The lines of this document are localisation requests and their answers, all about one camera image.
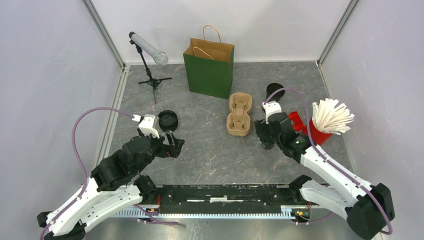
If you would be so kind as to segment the green paper bag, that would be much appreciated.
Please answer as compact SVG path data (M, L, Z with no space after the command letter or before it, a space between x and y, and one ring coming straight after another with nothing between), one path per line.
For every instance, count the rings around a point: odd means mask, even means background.
M183 53L184 66L190 92L227 99L233 83L233 44L222 42L219 30L218 42L191 38Z

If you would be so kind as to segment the black paper coffee cup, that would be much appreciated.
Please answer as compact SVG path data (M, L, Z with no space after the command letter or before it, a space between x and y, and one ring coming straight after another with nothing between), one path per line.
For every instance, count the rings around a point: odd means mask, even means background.
M260 146L265 149L265 150L270 150L275 146L275 142L273 140L268 141L267 139L264 138L258 138Z

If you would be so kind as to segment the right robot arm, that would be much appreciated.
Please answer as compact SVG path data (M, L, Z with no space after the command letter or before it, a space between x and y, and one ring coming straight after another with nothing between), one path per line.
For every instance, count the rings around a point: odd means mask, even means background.
M289 199L295 204L304 201L325 207L343 218L359 237L371 240L378 233L390 235L395 210L391 191L383 183L377 185L347 170L310 140L296 132L284 112L256 120L254 128L264 149L273 146L285 156L312 170L329 185L322 186L306 175L291 182Z

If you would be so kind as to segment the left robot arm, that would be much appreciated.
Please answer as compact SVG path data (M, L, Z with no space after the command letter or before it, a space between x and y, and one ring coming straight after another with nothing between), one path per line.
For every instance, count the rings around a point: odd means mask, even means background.
M82 240L110 215L132 205L153 203L158 189L142 171L155 158L177 158L185 140L172 131L158 138L140 133L91 171L83 186L61 207L37 216L41 240Z

